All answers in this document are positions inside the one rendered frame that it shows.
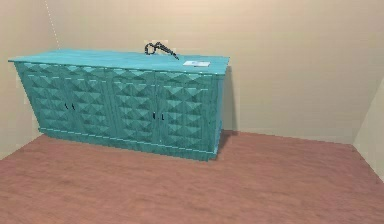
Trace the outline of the teal patterned sideboard cupboard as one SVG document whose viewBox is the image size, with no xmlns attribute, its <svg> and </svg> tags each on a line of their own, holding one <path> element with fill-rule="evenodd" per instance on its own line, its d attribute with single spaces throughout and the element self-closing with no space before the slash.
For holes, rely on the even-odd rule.
<svg viewBox="0 0 384 224">
<path fill-rule="evenodd" d="M 190 60 L 211 64 L 183 66 Z M 225 56 L 62 49 L 12 62 L 49 137 L 200 161 L 218 154 Z"/>
</svg>

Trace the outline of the white flat card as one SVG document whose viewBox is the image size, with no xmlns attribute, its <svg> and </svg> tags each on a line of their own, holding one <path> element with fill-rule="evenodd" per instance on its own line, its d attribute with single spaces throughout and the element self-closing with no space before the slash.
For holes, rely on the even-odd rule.
<svg viewBox="0 0 384 224">
<path fill-rule="evenodd" d="M 211 62 L 206 61 L 185 61 L 183 66 L 193 66 L 193 67 L 209 67 Z"/>
</svg>

